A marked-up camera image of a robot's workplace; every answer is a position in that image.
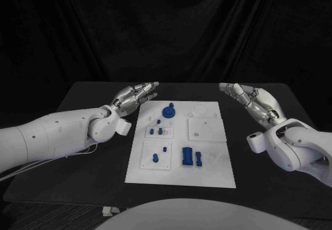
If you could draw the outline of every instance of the black table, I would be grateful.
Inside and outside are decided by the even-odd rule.
[[[100,107],[133,83],[79,82],[58,111]],[[276,97],[289,118],[314,123],[285,84],[255,84]],[[19,174],[5,194],[6,201],[135,207],[169,198],[230,202],[278,216],[331,218],[332,188],[311,175],[286,172],[268,153],[250,150],[246,137],[265,131],[242,104],[219,90],[217,83],[162,83],[155,100],[219,101],[227,132],[236,189],[156,184],[126,184],[139,110],[126,117],[129,135],[116,134],[89,155],[58,159]]]

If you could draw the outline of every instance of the metallic robot hand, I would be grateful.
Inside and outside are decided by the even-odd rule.
[[[148,95],[158,86],[159,82],[143,83],[129,86],[119,92],[110,106],[120,117],[132,114],[139,106],[158,96],[158,93]]]
[[[245,105],[249,114],[266,129],[288,120],[276,98],[265,89],[239,83],[221,83],[220,90]]]

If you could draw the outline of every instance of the blue part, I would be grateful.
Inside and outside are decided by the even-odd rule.
[[[185,147],[185,148],[182,148],[182,151],[184,151],[182,165],[194,165],[194,162],[193,162],[193,148]]]
[[[164,116],[167,117],[167,118],[172,118],[174,116],[175,116],[175,105],[174,105],[174,103],[171,103],[169,104],[169,107],[167,107],[165,109],[164,109]]]
[[[155,155],[154,155],[154,162],[156,163],[158,161],[159,161],[159,159],[158,159],[158,154],[155,153]]]
[[[198,159],[197,163],[198,163],[198,167],[203,167],[201,156],[203,156],[201,152],[197,152],[197,159]]]

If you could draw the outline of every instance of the floor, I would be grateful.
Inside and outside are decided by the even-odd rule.
[[[102,210],[103,207],[97,206],[11,203],[3,210],[3,218],[11,223],[9,230],[93,230],[112,218],[103,216]],[[332,221],[328,220],[288,220],[311,230],[332,229]]]

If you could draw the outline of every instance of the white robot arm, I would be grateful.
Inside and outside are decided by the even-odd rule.
[[[317,131],[296,119],[288,119],[276,98],[265,89],[240,84],[220,84],[224,91],[246,107],[266,132],[247,137],[256,153],[268,151],[286,171],[311,174],[332,187],[332,133]]]
[[[18,127],[0,129],[0,172],[38,160],[70,156],[106,142],[117,132],[128,135],[132,124],[122,117],[158,96],[159,82],[130,86],[102,108],[54,113]]]

